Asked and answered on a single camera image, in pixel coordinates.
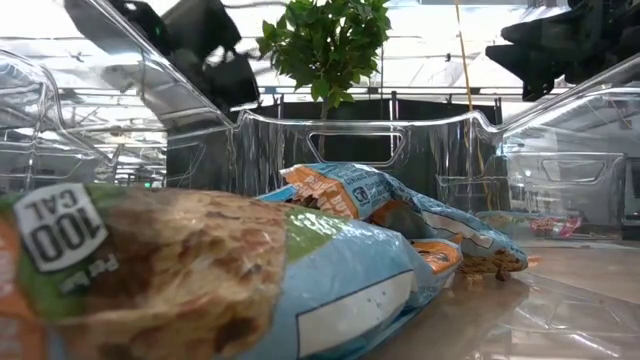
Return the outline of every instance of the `robotic arm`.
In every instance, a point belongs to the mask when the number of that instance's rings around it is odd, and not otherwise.
[[[258,100],[248,57],[235,50],[240,33],[219,0],[180,0],[162,17],[142,1],[109,2],[218,108]],[[135,51],[121,30],[86,0],[65,0],[64,7],[78,31],[106,53]],[[232,53],[233,60],[217,66],[207,62],[218,47]]]
[[[639,0],[570,0],[571,10],[502,29],[512,45],[487,56],[523,81],[522,100],[536,101],[555,79],[578,84],[640,52]]]

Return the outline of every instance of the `clear plastic bin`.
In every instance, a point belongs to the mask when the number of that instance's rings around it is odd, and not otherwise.
[[[640,220],[638,71],[635,57],[499,127],[479,112],[366,123],[247,112],[233,130],[229,190],[258,194],[281,185],[279,169],[324,161],[313,136],[389,136],[389,161],[370,165],[508,234],[618,239]]]
[[[357,123],[245,112],[232,124],[105,1],[75,4],[111,53],[79,35],[62,1],[11,3],[0,13],[2,192],[103,182],[258,195],[283,184],[280,169],[323,161],[318,136],[385,136],[388,161],[370,165],[505,218],[501,230],[541,261],[482,289],[456,279],[370,359],[640,358],[638,249],[575,240],[620,237],[640,221],[640,57],[498,128],[475,112]],[[29,31],[45,21],[57,24],[51,39],[36,39]],[[532,230],[541,218],[559,220]],[[555,237],[572,241],[540,239]]]
[[[169,132],[232,125],[106,1],[12,2],[0,23],[0,193],[163,186]]]

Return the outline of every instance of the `chip bag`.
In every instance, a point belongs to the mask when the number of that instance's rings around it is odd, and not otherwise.
[[[406,188],[372,167],[352,163],[296,165],[282,170],[282,175],[296,190],[291,195],[294,203],[370,221],[399,231],[408,239],[416,235],[454,239],[460,235],[462,273],[527,267],[527,256],[505,234],[473,215]]]
[[[343,359],[461,261],[227,193],[58,184],[0,199],[0,359]]]

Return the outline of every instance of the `100 cal label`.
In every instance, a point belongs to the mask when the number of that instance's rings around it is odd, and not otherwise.
[[[14,205],[26,250],[40,272],[70,267],[93,253],[107,230],[82,184],[34,190]]]

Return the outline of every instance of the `tree trunk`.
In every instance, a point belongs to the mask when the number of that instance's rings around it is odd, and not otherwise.
[[[327,121],[327,115],[329,114],[329,99],[322,99],[322,111],[320,112],[320,120]],[[320,135],[318,138],[318,152],[324,159],[324,135]]]

